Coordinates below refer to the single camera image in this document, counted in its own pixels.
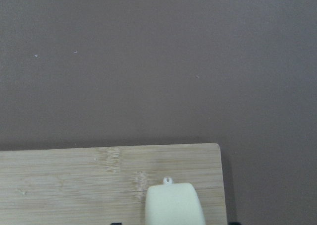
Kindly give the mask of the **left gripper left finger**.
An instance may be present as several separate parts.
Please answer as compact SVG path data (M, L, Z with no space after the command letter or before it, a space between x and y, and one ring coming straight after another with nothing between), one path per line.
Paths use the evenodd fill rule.
M111 223L110 225L122 225L121 222L117 222L117 223Z

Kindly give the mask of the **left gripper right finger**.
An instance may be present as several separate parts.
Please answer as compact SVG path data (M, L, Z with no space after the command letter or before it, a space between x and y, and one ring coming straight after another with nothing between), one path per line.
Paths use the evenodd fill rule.
M228 225L242 225L240 222L228 222Z

